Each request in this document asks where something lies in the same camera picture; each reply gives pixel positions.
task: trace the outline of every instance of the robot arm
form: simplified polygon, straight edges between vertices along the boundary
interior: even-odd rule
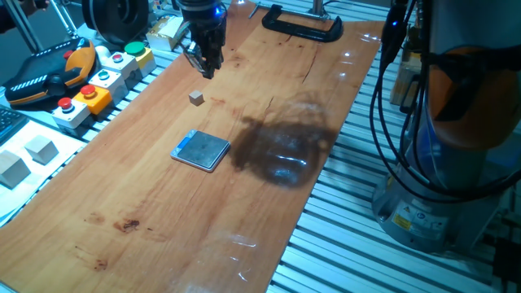
[[[203,77],[212,79],[224,61],[226,7],[221,0],[177,0],[177,5],[191,33],[192,42],[183,46],[184,54]]]

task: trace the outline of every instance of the warning label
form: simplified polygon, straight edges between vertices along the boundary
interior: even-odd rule
[[[409,231],[409,229],[410,229],[410,221],[408,221],[404,217],[400,216],[399,214],[394,215],[394,219],[392,219],[392,221],[395,224],[397,224],[398,226],[400,226],[401,228]]]
[[[434,216],[415,206],[400,201],[392,221],[419,237],[439,239],[447,225],[447,217]]]

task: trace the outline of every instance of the wooden table surface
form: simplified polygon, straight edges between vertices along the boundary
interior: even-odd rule
[[[265,291],[383,24],[345,23],[322,44],[263,28],[253,7],[228,10],[212,80],[176,59],[0,229],[0,280],[23,293]],[[170,158],[190,129],[231,141],[214,173]]]

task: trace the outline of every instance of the wooden block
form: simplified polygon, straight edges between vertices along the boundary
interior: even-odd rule
[[[195,106],[199,106],[204,102],[203,93],[198,90],[194,90],[188,97],[190,98],[190,103],[193,103]]]
[[[13,189],[30,173],[22,158],[10,151],[0,153],[0,182],[4,186]]]
[[[33,157],[34,161],[42,165],[46,165],[58,155],[55,144],[52,143],[49,138],[43,137],[42,135],[37,135],[33,140],[28,142],[25,145],[25,149]]]

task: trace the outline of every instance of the metal plate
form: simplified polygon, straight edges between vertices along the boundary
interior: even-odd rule
[[[191,130],[171,156],[196,168],[212,171],[230,148],[230,143],[197,130]]]

